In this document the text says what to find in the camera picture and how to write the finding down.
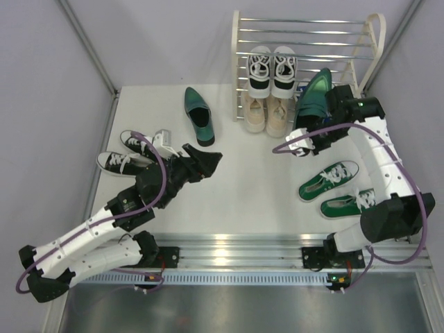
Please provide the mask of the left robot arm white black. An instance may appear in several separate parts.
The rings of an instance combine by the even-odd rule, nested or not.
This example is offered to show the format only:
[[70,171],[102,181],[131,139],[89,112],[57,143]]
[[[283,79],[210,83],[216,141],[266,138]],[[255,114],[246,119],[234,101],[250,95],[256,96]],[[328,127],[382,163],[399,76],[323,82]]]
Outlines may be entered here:
[[149,268],[160,249],[154,236],[135,230],[164,209],[187,183],[210,178],[223,155],[200,151],[190,144],[184,153],[159,157],[135,176],[133,186],[120,191],[93,217],[44,246],[24,246],[19,258],[25,280],[39,303],[52,301],[78,283],[116,268]]

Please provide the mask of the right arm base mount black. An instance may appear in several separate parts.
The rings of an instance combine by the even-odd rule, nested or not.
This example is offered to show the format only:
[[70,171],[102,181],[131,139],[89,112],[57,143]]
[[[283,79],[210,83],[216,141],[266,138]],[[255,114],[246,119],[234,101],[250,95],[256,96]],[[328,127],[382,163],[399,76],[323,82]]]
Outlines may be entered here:
[[322,246],[302,247],[303,268],[311,271],[321,271],[327,268],[365,268],[364,255],[362,250],[347,253],[330,251]]

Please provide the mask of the beige lace sneaker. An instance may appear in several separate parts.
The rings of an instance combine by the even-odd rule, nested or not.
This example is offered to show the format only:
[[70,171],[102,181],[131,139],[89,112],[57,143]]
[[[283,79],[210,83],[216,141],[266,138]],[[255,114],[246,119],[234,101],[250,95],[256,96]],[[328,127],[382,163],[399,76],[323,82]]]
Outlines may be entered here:
[[241,95],[246,130],[260,133],[265,128],[264,100],[252,98],[247,92]]
[[287,130],[289,100],[269,95],[266,99],[266,107],[268,112],[267,133],[274,138],[283,137]]

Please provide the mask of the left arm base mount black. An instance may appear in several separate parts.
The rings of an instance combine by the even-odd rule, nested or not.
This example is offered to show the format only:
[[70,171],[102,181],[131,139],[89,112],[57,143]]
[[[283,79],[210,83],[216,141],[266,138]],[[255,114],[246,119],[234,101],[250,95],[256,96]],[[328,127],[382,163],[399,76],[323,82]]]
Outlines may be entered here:
[[137,268],[177,268],[180,248],[161,246],[157,250],[148,250],[136,264]]

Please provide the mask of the dark green leather shoe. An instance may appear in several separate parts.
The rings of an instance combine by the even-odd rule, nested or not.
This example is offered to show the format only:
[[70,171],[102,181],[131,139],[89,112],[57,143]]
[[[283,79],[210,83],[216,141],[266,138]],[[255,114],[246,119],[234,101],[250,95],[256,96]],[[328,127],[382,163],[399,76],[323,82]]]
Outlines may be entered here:
[[184,107],[200,146],[211,146],[215,141],[212,113],[204,98],[192,87],[187,87]]
[[296,101],[292,129],[308,128],[328,117],[325,95],[332,89],[330,69],[321,69],[306,85]]

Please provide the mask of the black white sneaker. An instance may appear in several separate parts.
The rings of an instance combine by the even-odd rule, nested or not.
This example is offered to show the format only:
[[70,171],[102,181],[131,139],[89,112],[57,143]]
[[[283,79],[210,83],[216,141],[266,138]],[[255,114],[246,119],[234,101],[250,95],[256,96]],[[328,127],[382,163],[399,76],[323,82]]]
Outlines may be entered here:
[[287,46],[279,46],[274,54],[271,94],[278,99],[290,99],[294,94],[298,59],[295,52]]
[[256,46],[247,57],[248,93],[254,99],[265,99],[270,94],[270,52],[267,46]]

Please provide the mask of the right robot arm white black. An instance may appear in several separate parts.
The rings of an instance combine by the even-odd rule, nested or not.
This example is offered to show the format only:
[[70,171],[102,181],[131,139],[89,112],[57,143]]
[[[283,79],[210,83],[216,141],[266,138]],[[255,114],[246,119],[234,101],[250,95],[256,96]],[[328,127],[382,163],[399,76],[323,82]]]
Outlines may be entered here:
[[349,260],[352,251],[388,239],[420,234],[420,243],[410,257],[398,261],[378,259],[392,265],[412,262],[425,245],[427,217],[435,206],[433,195],[422,193],[404,168],[378,99],[354,99],[347,85],[333,88],[326,99],[331,119],[309,131],[315,152],[350,137],[366,166],[375,193],[375,205],[360,214],[357,224],[329,236],[327,244],[330,246],[324,250],[326,263],[338,268]]

